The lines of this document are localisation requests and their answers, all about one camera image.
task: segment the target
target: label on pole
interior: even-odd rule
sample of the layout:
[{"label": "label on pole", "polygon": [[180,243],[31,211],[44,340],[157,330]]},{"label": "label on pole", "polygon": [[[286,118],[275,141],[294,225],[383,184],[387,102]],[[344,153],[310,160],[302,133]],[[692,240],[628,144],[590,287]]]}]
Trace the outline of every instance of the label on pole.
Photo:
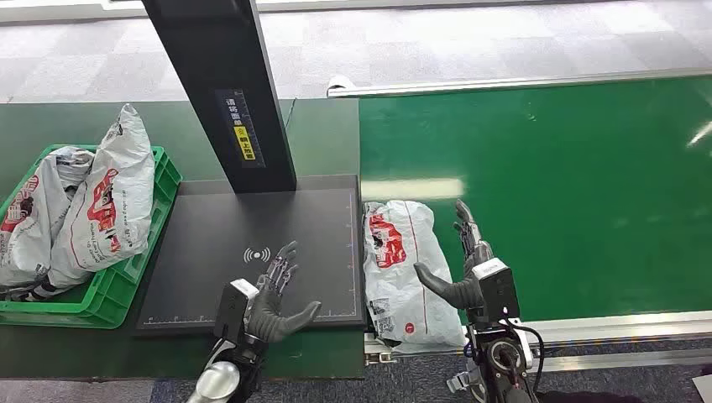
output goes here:
[{"label": "label on pole", "polygon": [[242,90],[216,90],[215,95],[243,168],[264,168],[264,157]]}]

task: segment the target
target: black platform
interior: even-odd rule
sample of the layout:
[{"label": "black platform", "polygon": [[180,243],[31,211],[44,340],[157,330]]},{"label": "black platform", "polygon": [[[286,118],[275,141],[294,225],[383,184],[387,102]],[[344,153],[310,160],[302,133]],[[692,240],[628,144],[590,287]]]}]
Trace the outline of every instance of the black platform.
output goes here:
[{"label": "black platform", "polygon": [[227,181],[184,182],[144,300],[141,333],[209,332],[225,283],[256,283],[296,240],[299,269],[282,313],[321,301],[313,327],[364,326],[356,175],[306,176],[297,191],[236,195]]}]

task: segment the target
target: gray floor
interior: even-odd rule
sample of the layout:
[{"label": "gray floor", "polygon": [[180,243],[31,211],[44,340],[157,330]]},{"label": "gray floor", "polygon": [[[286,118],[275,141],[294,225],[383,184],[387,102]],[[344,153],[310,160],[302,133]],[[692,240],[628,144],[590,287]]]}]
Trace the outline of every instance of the gray floor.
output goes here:
[{"label": "gray floor", "polygon": [[[280,97],[356,84],[712,65],[712,1],[265,13]],[[0,102],[186,99],[146,18],[0,26]]]},{"label": "gray floor", "polygon": [[[620,1],[261,16],[278,95],[323,97],[328,79],[392,84],[712,66],[712,1]],[[186,99],[145,18],[0,26],[0,102]],[[443,381],[455,358],[407,359],[365,381],[268,383],[255,402],[466,401]],[[543,390],[699,401],[702,369],[546,374]],[[0,403],[172,403],[191,383],[2,381]]]}]

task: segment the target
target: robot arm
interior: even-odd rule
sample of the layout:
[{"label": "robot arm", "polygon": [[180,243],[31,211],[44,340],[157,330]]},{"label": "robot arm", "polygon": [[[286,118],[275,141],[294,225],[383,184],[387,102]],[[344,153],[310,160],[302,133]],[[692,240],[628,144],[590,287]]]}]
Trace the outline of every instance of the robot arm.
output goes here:
[{"label": "robot arm", "polygon": [[531,350],[519,321],[519,302],[511,269],[492,253],[482,239],[467,205],[458,200],[455,209],[465,256],[463,280],[450,284],[433,275],[423,263],[415,270],[421,283],[447,303],[464,309],[469,324],[465,355],[468,371],[448,381],[452,392],[467,390],[480,403],[536,403],[536,391],[542,371],[539,361],[537,380],[529,387],[526,370],[532,367]]},{"label": "robot arm", "polygon": [[241,403],[259,388],[269,343],[278,343],[311,323],[322,307],[311,302],[293,317],[280,315],[282,291],[298,266],[296,242],[275,256],[257,287],[244,279],[225,285],[213,333],[219,338],[210,352],[196,389],[187,403]]}]

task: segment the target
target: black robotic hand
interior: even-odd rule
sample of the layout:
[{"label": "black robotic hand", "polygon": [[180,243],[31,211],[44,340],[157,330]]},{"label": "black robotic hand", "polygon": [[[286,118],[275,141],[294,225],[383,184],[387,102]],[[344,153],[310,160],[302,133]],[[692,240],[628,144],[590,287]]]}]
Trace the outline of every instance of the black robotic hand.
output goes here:
[{"label": "black robotic hand", "polygon": [[472,268],[492,259],[493,254],[490,245],[482,240],[469,207],[458,199],[455,202],[455,212],[460,222],[454,223],[453,226],[458,230],[465,255],[464,279],[451,284],[436,277],[427,265],[421,262],[415,263],[414,267],[418,280],[425,287],[455,308],[470,309],[482,306],[483,303],[482,290],[479,288],[479,282],[475,278]]},{"label": "black robotic hand", "polygon": [[297,242],[292,241],[282,247],[270,263],[267,273],[257,280],[259,294],[249,308],[246,332],[267,343],[280,342],[298,332],[311,323],[322,308],[321,302],[312,301],[302,312],[292,317],[280,315],[282,291],[299,267],[297,264],[291,264],[296,257],[296,246]]}]

